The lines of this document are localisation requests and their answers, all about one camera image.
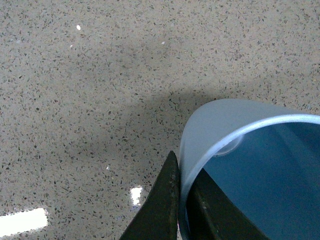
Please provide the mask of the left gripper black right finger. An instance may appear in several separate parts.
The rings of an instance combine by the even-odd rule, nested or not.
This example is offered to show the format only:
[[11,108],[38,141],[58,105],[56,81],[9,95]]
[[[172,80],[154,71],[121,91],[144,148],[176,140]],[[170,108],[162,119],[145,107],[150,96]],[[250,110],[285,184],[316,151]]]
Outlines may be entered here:
[[267,240],[202,169],[186,202],[192,240]]

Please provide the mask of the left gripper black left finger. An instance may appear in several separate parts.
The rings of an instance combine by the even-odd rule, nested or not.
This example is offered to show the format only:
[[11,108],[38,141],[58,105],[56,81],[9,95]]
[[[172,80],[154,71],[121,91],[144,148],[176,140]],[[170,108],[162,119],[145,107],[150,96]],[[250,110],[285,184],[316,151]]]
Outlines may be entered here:
[[176,240],[180,201],[180,170],[171,150],[144,204],[121,240]]

